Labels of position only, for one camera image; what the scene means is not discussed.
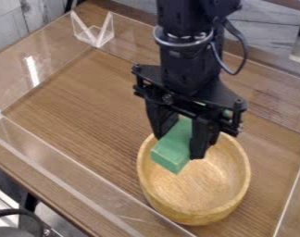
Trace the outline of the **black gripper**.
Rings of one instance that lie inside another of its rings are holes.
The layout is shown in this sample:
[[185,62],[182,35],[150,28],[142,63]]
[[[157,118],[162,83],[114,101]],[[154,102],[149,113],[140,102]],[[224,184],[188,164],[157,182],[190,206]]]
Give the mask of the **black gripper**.
[[225,86],[225,28],[214,26],[190,35],[173,35],[154,28],[160,48],[157,65],[138,64],[134,94],[145,100],[153,133],[160,140],[178,117],[192,119],[190,160],[201,159],[217,143],[220,132],[240,134],[246,101]]

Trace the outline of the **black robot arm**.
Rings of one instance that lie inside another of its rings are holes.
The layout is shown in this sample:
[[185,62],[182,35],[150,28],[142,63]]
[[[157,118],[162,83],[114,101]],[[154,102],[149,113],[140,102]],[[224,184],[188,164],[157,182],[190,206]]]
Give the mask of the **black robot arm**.
[[248,102],[221,80],[221,73],[241,71],[224,62],[225,33],[248,47],[228,16],[241,0],[157,0],[158,24],[153,36],[160,50],[157,65],[137,64],[134,94],[144,98],[157,138],[173,129],[181,116],[192,120],[190,158],[205,156],[224,132],[241,132]]

